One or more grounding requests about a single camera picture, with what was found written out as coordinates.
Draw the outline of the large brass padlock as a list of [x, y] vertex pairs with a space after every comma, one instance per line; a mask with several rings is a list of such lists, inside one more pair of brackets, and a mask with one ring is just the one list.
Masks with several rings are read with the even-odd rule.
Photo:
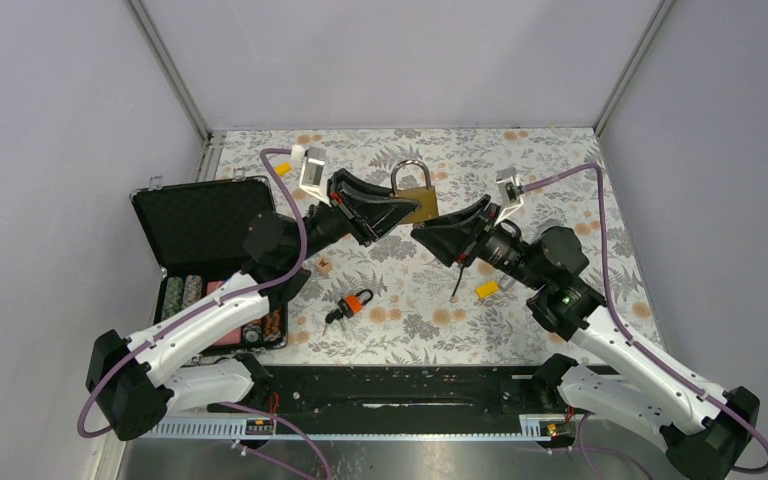
[[[418, 166], [422, 170], [424, 185], [411, 189], [400, 189], [398, 186], [399, 171], [411, 165]], [[418, 209], [402, 220], [401, 224], [424, 223], [439, 217], [437, 192], [432, 183], [430, 170], [424, 162], [410, 159], [400, 161], [391, 171], [390, 178], [394, 197], [415, 200], [419, 203]]]

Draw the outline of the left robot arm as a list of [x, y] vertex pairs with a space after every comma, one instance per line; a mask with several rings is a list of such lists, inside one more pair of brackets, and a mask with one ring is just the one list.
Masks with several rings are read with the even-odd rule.
[[94, 342], [87, 374], [88, 405], [97, 405], [108, 430], [136, 439], [168, 413], [222, 402], [256, 411], [269, 401], [267, 380], [253, 364], [229, 360], [188, 366], [226, 333], [289, 302], [310, 276], [302, 264], [345, 235], [369, 245], [421, 207], [419, 201], [339, 170], [325, 200], [292, 216], [259, 212], [240, 234], [247, 261], [218, 290], [167, 320], [121, 337], [109, 330]]

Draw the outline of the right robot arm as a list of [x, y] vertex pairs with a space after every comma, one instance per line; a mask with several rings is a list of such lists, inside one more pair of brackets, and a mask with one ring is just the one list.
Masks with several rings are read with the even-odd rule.
[[550, 227], [528, 243], [500, 210], [484, 197], [415, 226], [411, 236], [445, 266], [481, 260], [534, 290], [526, 305], [542, 328], [623, 378], [606, 379], [555, 354], [533, 386], [537, 405], [607, 419], [649, 441], [688, 479], [726, 478], [751, 440], [759, 399], [703, 378], [613, 314], [608, 298], [581, 277], [589, 261], [572, 229]]

